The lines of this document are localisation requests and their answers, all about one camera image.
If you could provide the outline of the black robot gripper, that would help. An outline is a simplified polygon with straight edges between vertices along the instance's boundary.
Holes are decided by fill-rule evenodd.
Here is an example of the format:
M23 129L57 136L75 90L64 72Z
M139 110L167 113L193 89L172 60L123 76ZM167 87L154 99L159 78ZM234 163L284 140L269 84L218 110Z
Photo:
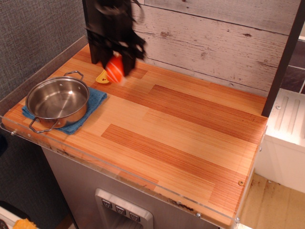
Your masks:
M136 58L145 56L145 40L133 30L131 7L96 7L101 13L101 45L97 45L98 57L103 68L113 56L113 52L122 55L124 76L135 68Z

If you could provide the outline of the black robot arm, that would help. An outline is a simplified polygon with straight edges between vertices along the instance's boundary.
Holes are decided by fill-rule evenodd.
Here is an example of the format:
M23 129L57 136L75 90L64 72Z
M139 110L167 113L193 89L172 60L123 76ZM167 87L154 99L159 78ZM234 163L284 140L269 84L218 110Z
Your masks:
M83 10L91 62L103 67L114 52L122 56L124 74L135 68L137 59L144 59L145 40L133 30L131 0L84 0Z

